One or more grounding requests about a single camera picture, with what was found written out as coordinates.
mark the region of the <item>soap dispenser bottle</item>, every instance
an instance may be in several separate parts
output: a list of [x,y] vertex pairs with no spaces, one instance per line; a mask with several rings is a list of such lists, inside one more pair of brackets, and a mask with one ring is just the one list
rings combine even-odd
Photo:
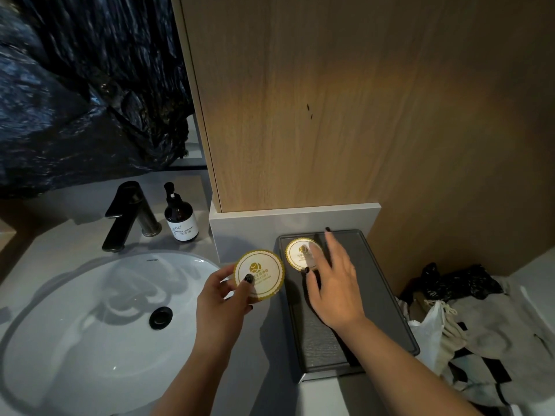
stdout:
[[179,194],[175,193],[174,185],[171,182],[165,183],[164,188],[167,194],[166,201],[168,202],[164,216],[174,238],[179,242],[192,241],[199,234],[193,207],[188,202],[183,201]]

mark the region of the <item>left hand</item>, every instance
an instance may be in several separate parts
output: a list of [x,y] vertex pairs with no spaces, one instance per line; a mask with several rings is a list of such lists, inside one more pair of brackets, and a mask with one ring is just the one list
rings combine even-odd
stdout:
[[[193,350],[208,358],[229,360],[233,346],[243,327],[243,317],[252,305],[247,301],[252,285],[243,280],[235,288],[232,280],[224,280],[233,273],[234,264],[212,273],[197,299],[197,337]],[[228,300],[224,298],[235,291]]]

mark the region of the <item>coaster logo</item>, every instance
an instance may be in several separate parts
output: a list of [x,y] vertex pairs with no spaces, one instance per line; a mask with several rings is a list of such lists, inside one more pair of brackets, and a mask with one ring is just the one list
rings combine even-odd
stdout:
[[249,271],[251,273],[258,273],[260,270],[262,270],[262,266],[260,265],[260,263],[252,263],[249,266]]

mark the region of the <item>dark gray tray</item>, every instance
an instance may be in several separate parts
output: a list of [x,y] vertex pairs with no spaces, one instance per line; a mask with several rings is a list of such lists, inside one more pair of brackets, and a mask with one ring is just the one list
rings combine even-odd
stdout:
[[[356,268],[358,286],[366,316],[403,349],[420,353],[397,301],[361,231],[334,231]],[[285,258],[285,249],[295,238],[306,237],[319,244],[329,259],[323,232],[282,235],[277,238],[285,266],[285,290],[296,354],[302,372],[301,380],[363,372],[360,364],[336,334],[310,307],[306,284],[301,273]]]

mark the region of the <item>faucet handle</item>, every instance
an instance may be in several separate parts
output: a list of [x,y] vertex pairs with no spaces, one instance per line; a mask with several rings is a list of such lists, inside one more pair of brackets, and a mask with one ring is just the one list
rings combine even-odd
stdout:
[[131,204],[137,204],[144,199],[144,194],[137,181],[125,181],[115,193],[112,204],[106,210],[105,216],[110,219],[121,217]]

